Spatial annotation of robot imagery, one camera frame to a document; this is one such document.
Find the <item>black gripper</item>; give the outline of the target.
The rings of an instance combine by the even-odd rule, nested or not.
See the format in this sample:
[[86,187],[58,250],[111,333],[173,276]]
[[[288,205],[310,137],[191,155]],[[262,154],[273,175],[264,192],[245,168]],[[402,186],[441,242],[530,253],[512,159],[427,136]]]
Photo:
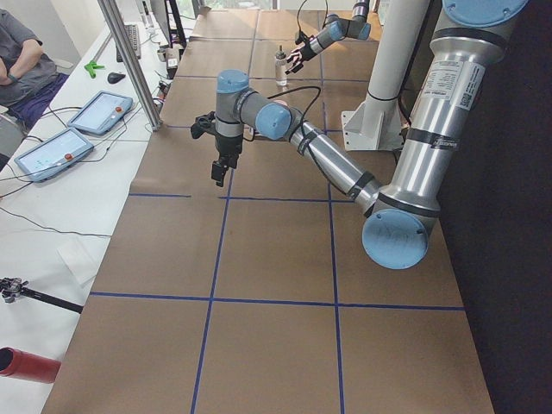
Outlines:
[[285,73],[297,73],[304,67],[305,61],[309,61],[315,56],[316,53],[313,51],[310,41],[306,42],[302,47],[296,47],[290,52],[287,58],[287,63],[290,65],[290,68],[287,69]]
[[216,150],[219,153],[218,160],[211,165],[211,179],[219,187],[224,187],[224,178],[229,168],[236,169],[240,154],[242,153],[242,135],[228,137],[216,135]]

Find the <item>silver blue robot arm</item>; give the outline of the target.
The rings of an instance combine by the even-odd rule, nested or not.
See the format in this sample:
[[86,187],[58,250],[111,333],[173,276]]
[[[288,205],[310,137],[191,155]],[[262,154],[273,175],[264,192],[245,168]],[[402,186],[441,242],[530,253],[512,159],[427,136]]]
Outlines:
[[436,195],[488,66],[501,61],[522,1],[445,1],[430,42],[434,59],[412,113],[392,181],[382,185],[320,129],[291,107],[263,97],[245,72],[219,73],[216,108],[200,116],[193,136],[214,135],[218,159],[211,177],[218,185],[237,165],[243,131],[289,141],[313,161],[366,216],[362,244],[367,255],[390,269],[416,265],[427,253],[439,216]]
[[322,29],[315,35],[308,36],[298,24],[295,39],[297,47],[286,58],[286,74],[296,73],[304,67],[306,61],[312,60],[325,49],[346,38],[362,40],[368,39],[371,25],[367,22],[369,12],[368,1],[357,1],[352,8],[350,19],[339,17],[337,14],[327,14],[324,17]]

